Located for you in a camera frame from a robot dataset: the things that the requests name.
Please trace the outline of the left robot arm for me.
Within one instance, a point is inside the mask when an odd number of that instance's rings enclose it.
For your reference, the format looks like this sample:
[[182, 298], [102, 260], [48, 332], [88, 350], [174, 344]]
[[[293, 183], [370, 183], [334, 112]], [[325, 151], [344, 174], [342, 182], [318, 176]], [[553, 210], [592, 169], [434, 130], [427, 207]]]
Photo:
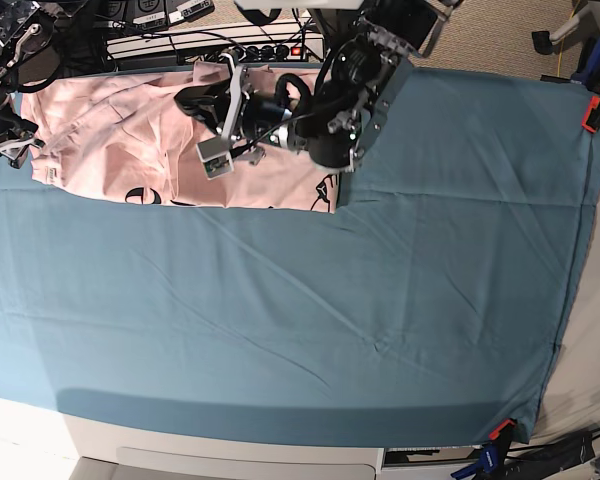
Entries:
[[337, 31], [313, 85], [281, 75], [271, 91], [255, 88], [254, 70], [228, 54], [230, 77], [175, 97], [178, 108], [213, 134], [196, 149], [208, 178], [238, 161], [257, 164], [266, 146], [308, 152], [331, 174], [354, 171], [386, 124], [391, 104], [427, 58], [458, 8], [456, 1], [364, 1]]

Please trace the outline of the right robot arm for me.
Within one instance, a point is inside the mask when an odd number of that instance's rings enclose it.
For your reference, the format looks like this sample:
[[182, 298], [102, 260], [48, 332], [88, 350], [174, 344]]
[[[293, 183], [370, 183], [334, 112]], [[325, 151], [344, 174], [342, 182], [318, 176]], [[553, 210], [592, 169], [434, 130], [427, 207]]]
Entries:
[[[0, 157], [19, 169], [31, 147], [41, 148], [38, 125], [21, 117], [14, 106], [17, 93], [36, 93], [65, 73], [66, 62], [86, 42], [98, 1], [12, 1], [0, 14]], [[20, 71], [52, 50], [57, 65], [47, 78], [31, 85]]]

